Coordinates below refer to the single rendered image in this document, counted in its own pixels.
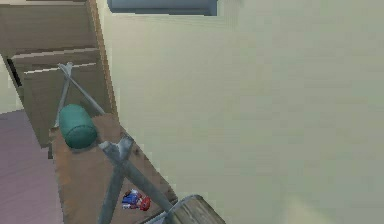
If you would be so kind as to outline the brown wooden cupboard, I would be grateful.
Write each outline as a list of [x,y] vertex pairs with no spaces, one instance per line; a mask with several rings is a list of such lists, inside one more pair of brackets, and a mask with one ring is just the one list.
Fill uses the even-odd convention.
[[41,147],[50,143],[64,75],[116,113],[96,0],[0,0],[0,57]]

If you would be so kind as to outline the grey framed wall picture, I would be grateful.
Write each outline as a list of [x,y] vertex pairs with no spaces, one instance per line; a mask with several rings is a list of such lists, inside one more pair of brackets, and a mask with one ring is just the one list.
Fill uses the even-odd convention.
[[107,0],[112,13],[217,15],[218,0]]

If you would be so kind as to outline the brown wooden table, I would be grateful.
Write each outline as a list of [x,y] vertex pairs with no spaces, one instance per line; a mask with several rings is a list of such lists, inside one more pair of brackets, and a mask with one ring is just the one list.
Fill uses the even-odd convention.
[[[112,114],[97,116],[92,120],[103,141],[118,143],[126,132],[118,118]],[[53,158],[64,224],[97,224],[113,171],[112,164],[97,145],[87,151],[72,153],[59,130],[52,135],[55,135],[52,142]],[[133,145],[129,161],[167,197],[171,204],[178,201],[169,183],[157,172],[136,143]],[[141,194],[145,194],[125,179],[110,224],[144,224],[163,211],[153,201],[148,211],[123,209],[122,196],[130,189],[137,189]]]

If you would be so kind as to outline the red and blue toy figure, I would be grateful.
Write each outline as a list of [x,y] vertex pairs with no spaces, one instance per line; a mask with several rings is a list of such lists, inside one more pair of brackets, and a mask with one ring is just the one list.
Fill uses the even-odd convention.
[[123,209],[139,209],[147,211],[151,206],[151,199],[143,196],[138,190],[131,189],[127,191],[122,198]]

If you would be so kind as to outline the brown wooden round object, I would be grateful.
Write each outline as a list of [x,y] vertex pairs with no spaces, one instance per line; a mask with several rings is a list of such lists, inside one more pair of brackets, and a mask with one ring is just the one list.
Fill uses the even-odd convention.
[[201,195],[189,195],[144,224],[226,224]]

